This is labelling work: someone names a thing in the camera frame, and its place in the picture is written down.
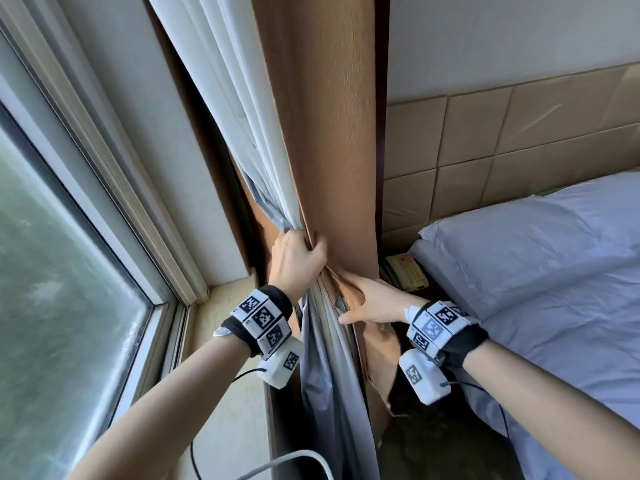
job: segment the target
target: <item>white cable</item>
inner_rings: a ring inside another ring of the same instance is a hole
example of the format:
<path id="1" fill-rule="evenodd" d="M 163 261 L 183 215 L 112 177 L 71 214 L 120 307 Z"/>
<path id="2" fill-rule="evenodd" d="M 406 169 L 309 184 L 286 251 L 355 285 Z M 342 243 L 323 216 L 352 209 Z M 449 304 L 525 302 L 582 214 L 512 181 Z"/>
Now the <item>white cable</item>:
<path id="1" fill-rule="evenodd" d="M 326 475 L 327 480 L 333 480 L 333 475 L 331 473 L 331 468 L 329 468 L 329 464 L 322 457 L 322 455 L 316 453 L 315 451 L 311 451 L 311 450 L 298 450 L 298 451 L 294 451 L 292 453 L 288 453 L 286 455 L 283 455 L 283 456 L 281 456 L 279 458 L 276 458 L 273 461 L 265 463 L 261 467 L 254 468 L 249 473 L 247 473 L 245 475 L 242 475 L 241 477 L 238 477 L 237 480 L 247 480 L 249 478 L 252 478 L 252 477 L 258 475 L 258 473 L 261 473 L 261 472 L 267 470 L 268 468 L 273 468 L 276 465 L 284 463 L 285 461 L 293 460 L 294 458 L 299 458 L 301 456 L 309 456 L 309 457 L 311 457 L 311 458 L 313 458 L 315 460 L 318 460 L 320 465 L 322 465 L 322 468 L 324 468 L 324 474 Z"/>

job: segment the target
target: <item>window pane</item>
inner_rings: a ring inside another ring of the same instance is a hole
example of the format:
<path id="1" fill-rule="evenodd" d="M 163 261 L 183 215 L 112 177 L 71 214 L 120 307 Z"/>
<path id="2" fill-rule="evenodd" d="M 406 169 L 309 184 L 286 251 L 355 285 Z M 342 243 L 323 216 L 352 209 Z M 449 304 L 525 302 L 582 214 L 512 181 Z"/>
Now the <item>window pane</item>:
<path id="1" fill-rule="evenodd" d="M 0 472 L 57 479 L 110 418 L 152 306 L 2 116 Z"/>

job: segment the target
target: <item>white curtain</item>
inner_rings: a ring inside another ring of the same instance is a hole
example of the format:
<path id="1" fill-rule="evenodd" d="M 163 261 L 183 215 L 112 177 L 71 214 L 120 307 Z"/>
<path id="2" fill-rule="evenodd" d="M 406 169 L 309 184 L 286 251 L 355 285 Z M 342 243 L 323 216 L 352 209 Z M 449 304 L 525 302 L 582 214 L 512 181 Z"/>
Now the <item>white curtain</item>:
<path id="1" fill-rule="evenodd" d="M 251 0 L 149 0 L 225 138 L 255 201 L 281 230 L 300 206 Z M 303 400 L 316 450 L 336 479 L 380 478 L 371 425 L 340 311 L 320 280 L 299 304 Z"/>

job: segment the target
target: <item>pillow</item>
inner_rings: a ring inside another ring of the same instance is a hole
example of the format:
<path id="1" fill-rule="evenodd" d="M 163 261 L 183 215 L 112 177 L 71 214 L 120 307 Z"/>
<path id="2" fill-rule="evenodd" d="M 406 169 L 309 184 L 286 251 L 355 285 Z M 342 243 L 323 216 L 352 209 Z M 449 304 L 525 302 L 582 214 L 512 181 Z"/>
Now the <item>pillow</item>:
<path id="1" fill-rule="evenodd" d="M 480 319 L 628 264 L 640 248 L 640 173 L 598 180 L 437 221 L 410 253 Z"/>

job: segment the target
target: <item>headboard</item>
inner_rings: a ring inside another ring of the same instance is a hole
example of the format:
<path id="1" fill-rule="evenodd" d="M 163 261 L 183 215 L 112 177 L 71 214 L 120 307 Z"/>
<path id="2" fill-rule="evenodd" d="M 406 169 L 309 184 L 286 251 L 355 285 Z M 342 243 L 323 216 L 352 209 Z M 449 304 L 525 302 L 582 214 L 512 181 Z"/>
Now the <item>headboard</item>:
<path id="1" fill-rule="evenodd" d="M 441 217 L 640 165 L 640 63 L 387 108 L 382 249 Z"/>

